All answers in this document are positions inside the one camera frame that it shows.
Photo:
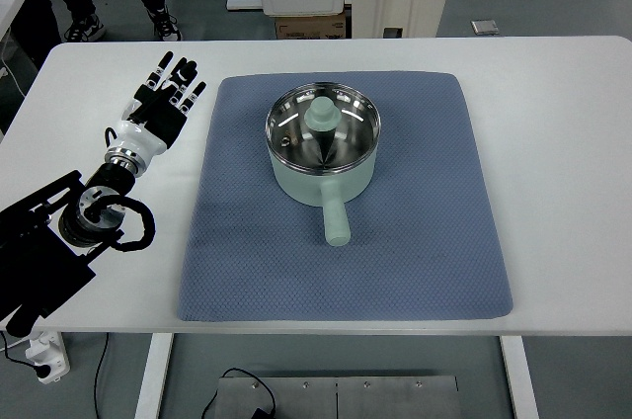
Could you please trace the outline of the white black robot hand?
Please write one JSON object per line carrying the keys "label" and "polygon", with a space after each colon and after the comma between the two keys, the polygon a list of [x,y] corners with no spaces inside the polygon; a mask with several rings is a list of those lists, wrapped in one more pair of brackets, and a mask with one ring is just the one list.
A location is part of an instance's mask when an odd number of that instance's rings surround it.
{"label": "white black robot hand", "polygon": [[153,157],[169,149],[188,120],[206,83],[196,81],[198,65],[168,51],[134,93],[114,127],[105,160],[140,176]]}

